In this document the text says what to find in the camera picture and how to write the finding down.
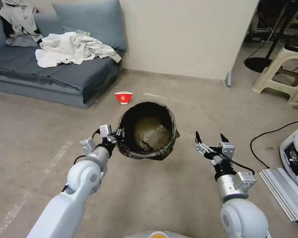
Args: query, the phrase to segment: aluminum profile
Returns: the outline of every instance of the aluminum profile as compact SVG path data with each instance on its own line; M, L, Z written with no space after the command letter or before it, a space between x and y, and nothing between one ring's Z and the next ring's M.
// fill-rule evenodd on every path
M288 218L298 221L298 186L283 168L264 169L259 175Z

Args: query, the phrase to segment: garbage bag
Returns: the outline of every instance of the garbage bag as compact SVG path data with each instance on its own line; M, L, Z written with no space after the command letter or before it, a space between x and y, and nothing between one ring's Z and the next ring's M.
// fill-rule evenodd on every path
M117 142L120 153L133 159L163 160L180 135L170 109L156 101L140 102L120 118L124 138Z

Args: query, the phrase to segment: sofa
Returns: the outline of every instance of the sofa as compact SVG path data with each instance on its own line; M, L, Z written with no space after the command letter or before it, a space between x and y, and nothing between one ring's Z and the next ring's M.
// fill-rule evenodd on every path
M96 29L94 33L97 36L93 36L92 33L92 37L110 45L122 57L126 50L126 40L123 24L120 22L122 20L120 4L116 0L104 2L106 4L101 2L79 5L83 9L82 12L76 10L71 12L71 9L74 11L78 8L75 4L55 4L53 7L59 13L58 15L35 13L34 19L41 34L46 37L49 33L63 34L65 31L79 30L78 27L80 30L88 31L89 28L84 24L82 17L74 15L93 17L88 19L90 27L94 27L100 21L102 24L101 29ZM110 16L104 20L102 16L101 19L95 20L94 15L86 13L86 9L93 7L102 14L107 14L106 11L111 14L113 11L118 13L112 14L114 18ZM66 14L69 14L69 22L64 20ZM75 26L76 22L71 23L73 18L81 19L80 24L83 24L83 27ZM0 91L81 108L89 108L116 80L123 61L122 59L116 63L111 58L95 58L82 64L62 64L57 67L41 68L35 58L35 50L39 49L39 46L7 46L6 40L0 20Z

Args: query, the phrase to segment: floor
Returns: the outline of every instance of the floor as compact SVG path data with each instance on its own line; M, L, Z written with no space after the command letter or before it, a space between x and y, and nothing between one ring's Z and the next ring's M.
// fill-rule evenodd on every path
M80 140L99 125L115 127L127 108L149 99L166 104L175 115L181 136L174 151L161 162L132 160L115 149L75 237L119 238L154 229L195 238L227 237L220 223L215 172L195 151L194 132L210 146L223 133L236 145L235 160L258 172L264 167L252 156L250 140L298 120L298 108L287 105L285 98L252 91L259 74L247 69L243 59L257 47L242 48L230 89L220 80L125 70L88 110L0 92L0 238L26 237L63 188L73 160L83 154ZM117 102L118 91L134 93L130 104ZM297 127L258 139L255 152L271 167L281 166L278 146ZM272 237L298 237L298 225L289 221L259 175L255 177L249 200L265 213Z

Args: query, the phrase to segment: white device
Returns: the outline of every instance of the white device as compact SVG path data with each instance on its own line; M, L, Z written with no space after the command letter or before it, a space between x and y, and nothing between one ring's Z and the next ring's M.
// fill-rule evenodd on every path
M298 129L280 145L279 152L286 171L298 185Z
M111 131L110 125L102 125L95 133L102 137L96 144L92 138L81 141L85 160L74 164L69 170L67 184L62 192L46 206L27 238L73 238L84 215L85 202L89 195L101 186L107 172L107 161L116 145L116 138L123 131ZM230 158L235 146L220 144L223 153ZM218 156L210 147L197 142L195 148L211 160L216 175L215 180L223 201L221 221L230 238L270 237L268 222L264 213L252 202L247 201L247 190L256 182L251 173L236 173L230 162ZM188 238L169 231L148 231L127 238Z

